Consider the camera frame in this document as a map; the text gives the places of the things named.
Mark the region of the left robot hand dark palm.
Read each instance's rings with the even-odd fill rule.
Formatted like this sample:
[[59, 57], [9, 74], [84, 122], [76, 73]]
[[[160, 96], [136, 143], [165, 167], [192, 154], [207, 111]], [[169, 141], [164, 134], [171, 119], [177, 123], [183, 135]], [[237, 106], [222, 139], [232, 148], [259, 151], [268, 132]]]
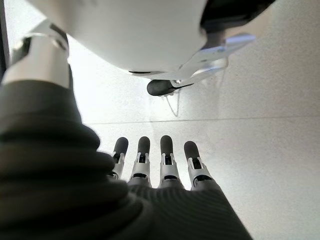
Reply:
[[65, 32], [44, 20], [12, 51], [0, 85], [0, 237], [3, 240], [249, 240], [251, 235], [201, 160], [184, 144], [186, 190], [172, 139], [160, 140], [158, 188], [150, 141], [138, 142], [121, 180], [128, 140], [112, 154], [83, 125]]

